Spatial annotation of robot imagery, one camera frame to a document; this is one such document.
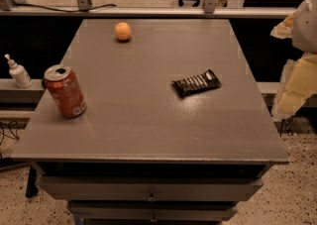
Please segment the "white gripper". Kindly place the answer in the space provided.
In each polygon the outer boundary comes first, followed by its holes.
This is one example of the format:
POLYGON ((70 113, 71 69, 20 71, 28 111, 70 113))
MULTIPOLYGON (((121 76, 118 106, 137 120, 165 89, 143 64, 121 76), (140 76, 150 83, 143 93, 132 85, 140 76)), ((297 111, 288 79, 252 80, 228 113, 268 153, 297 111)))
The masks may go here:
MULTIPOLYGON (((291 39, 295 13, 288 15, 270 32, 277 39, 291 39)), ((289 59, 283 67, 271 115, 275 120, 294 116, 306 100, 317 93, 317 55, 304 53, 298 60, 289 59)))

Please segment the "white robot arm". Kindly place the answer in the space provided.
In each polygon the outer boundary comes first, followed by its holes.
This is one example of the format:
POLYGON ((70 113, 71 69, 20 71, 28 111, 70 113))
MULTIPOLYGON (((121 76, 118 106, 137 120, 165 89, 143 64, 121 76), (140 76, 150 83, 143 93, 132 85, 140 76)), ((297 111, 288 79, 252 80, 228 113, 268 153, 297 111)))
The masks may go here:
POLYGON ((304 0, 294 13, 271 30, 270 35, 291 39, 292 45, 303 51, 300 59, 286 62, 273 100, 272 117, 285 120, 317 93, 317 0, 304 0))

